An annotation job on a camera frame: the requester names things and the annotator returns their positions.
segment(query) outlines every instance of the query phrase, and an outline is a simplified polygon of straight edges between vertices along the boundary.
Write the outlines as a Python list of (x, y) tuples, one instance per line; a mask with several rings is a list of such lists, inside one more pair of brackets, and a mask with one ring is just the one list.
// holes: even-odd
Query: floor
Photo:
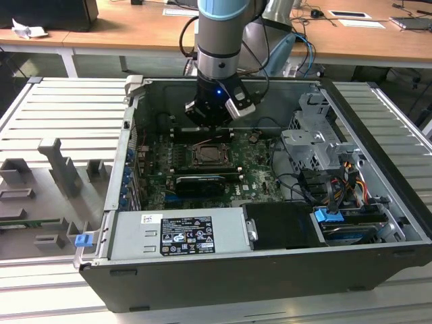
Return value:
[[(183, 59), (164, 59), (154, 57), (128, 57), (129, 74), (142, 74), (149, 77), (157, 76), (181, 76), (185, 61)], [(12, 70), (16, 71), (13, 62), (21, 67), (26, 76), (66, 77), (66, 70), (58, 55), (49, 54), (25, 54), (3, 57), (0, 66), (0, 114), (9, 107), (21, 87), (25, 84), (25, 78), (17, 72), (13, 77)], [(325, 65), (325, 76), (337, 81), (350, 81), (354, 67), (346, 65)], [(125, 78), (128, 73), (122, 72), (118, 57), (79, 55), (77, 70), (83, 78)], [(382, 69), (368, 67), (363, 70), (360, 80), (376, 81)], [(413, 87), (413, 77), (421, 77), (417, 88)], [(391, 69), (387, 74), (387, 80), (379, 84), (387, 96), (403, 111), (407, 112), (412, 107), (416, 98), (422, 93), (427, 84), (432, 80), (432, 70), (409, 70), (403, 68)], [(432, 87), (418, 101), (410, 114), (415, 120), (422, 109), (426, 109), (432, 103)]]

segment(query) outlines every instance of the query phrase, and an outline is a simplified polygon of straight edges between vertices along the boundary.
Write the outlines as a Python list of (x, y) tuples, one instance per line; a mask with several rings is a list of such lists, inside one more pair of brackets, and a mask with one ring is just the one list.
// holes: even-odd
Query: motherboard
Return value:
[(147, 134), (138, 147), (143, 209), (283, 201), (269, 166), (272, 140), (254, 130), (230, 130), (204, 140)]

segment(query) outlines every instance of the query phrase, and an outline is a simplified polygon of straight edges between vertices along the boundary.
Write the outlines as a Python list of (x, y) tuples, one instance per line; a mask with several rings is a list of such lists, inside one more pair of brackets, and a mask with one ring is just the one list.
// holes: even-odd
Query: blue drive bracket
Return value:
[(344, 221), (344, 216), (342, 213), (338, 211), (336, 214), (330, 214), (327, 212), (327, 208), (318, 208), (317, 211), (314, 212), (315, 217), (317, 218), (318, 223), (322, 221)]

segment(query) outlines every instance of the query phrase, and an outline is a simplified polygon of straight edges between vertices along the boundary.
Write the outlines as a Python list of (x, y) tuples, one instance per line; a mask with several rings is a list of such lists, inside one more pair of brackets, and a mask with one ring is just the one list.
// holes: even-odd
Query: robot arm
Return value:
[(259, 94), (249, 94), (237, 75), (244, 27), (265, 10), (267, 0), (198, 0), (198, 82), (186, 115), (216, 128), (255, 111)]

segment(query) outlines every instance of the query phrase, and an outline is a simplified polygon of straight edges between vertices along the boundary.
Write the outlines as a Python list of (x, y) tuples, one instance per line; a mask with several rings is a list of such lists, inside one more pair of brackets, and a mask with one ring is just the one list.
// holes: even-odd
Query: black plastic cover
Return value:
[(260, 202), (243, 205), (258, 234), (254, 250), (314, 248), (320, 246), (311, 220), (313, 208), (305, 202)]

